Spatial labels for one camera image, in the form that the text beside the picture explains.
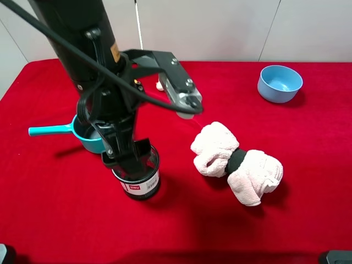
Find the rolled towel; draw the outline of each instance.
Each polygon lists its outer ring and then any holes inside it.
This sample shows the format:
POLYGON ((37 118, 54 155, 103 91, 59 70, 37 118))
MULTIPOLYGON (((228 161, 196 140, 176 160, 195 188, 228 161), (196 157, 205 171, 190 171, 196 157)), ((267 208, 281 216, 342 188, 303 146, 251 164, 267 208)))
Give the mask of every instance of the rolled towel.
POLYGON ((197 154, 194 165, 204 176, 222 177, 228 160, 239 147, 236 137, 223 124, 213 122, 205 126, 191 145, 197 154))
POLYGON ((274 157, 263 151, 247 152, 240 167, 227 179, 232 192, 246 206, 261 203, 264 193, 271 193, 279 185, 283 176, 283 167, 274 157))

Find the red table surface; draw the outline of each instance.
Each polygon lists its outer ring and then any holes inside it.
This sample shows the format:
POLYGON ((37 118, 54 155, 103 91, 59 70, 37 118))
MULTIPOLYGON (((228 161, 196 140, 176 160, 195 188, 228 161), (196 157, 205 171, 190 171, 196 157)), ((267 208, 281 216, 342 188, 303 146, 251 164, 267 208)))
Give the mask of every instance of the red table surface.
MULTIPOLYGON (((183 120, 140 108, 136 134, 158 149, 162 185, 138 202, 73 135, 28 136, 70 123, 79 98, 58 60, 29 63, 0 102, 0 243, 19 263, 316 263, 352 250, 352 64, 282 64, 304 80, 286 104, 257 92, 269 63, 183 63, 205 110, 183 120), (195 169, 190 145, 213 121, 282 162, 283 181, 260 206, 195 169)), ((156 81, 144 87, 165 98, 156 81)))

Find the white label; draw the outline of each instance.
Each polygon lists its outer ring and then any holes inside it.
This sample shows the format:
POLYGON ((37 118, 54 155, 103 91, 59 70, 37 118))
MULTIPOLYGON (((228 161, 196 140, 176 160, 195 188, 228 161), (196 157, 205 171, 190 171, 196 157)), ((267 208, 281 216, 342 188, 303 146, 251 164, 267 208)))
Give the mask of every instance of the white label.
POLYGON ((153 177, 145 181, 144 183, 128 184, 128 183, 121 182, 121 185, 123 189, 129 192, 130 194, 144 195, 149 193, 152 189, 154 189, 155 186, 158 184, 158 181, 159 181, 159 171, 157 170, 157 172, 153 175, 153 177))

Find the black cylindrical container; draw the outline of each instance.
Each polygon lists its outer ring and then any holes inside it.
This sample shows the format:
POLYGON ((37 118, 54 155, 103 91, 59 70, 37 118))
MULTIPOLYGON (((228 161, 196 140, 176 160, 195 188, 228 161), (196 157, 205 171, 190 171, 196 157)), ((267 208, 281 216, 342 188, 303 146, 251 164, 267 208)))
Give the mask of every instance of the black cylindrical container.
POLYGON ((159 176, 159 154, 157 150, 151 146, 151 154, 147 161, 147 172, 144 177, 139 180, 129 180, 123 176, 123 172, 112 170, 115 177, 121 182, 125 193, 135 200, 146 200, 158 192, 160 187, 159 176))

